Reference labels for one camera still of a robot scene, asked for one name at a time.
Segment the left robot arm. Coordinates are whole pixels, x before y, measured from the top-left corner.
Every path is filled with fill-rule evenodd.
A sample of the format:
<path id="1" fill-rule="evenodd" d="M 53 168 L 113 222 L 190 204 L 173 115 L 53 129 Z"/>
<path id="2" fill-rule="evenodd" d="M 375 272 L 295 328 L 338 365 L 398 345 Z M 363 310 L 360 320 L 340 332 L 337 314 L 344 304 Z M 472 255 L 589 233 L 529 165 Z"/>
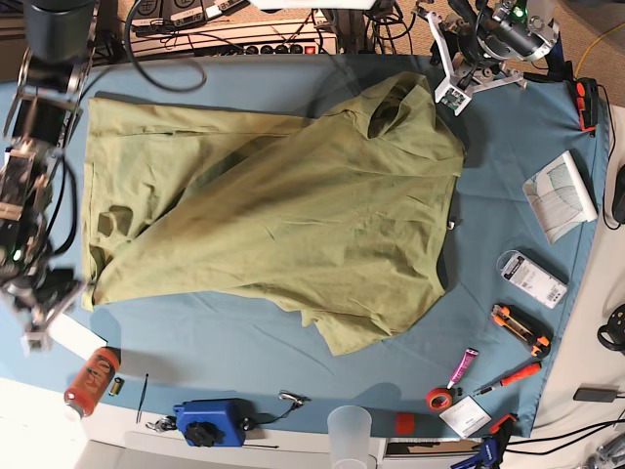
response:
<path id="1" fill-rule="evenodd" d="M 459 113 L 474 94 L 571 76 L 553 1 L 450 1 L 447 17 L 416 5 L 434 38 L 431 65 L 444 77 L 435 101 Z"/>

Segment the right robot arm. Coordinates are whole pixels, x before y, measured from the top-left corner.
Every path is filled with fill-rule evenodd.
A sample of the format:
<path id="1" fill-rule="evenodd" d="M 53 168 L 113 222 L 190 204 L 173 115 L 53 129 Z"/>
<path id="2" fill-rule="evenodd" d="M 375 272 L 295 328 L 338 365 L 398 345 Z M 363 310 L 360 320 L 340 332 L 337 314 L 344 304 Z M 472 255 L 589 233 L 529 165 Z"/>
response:
<path id="1" fill-rule="evenodd" d="M 41 348 L 53 321 L 85 287 L 73 269 L 53 268 L 77 234 L 71 207 L 66 240 L 55 247 L 51 231 L 63 198 L 77 190 L 65 150 L 81 116 L 83 92 L 95 53 L 97 1 L 25 1 L 26 48 L 17 89 L 5 120 L 9 145 L 1 167 L 1 297 L 22 321 L 27 347 Z"/>

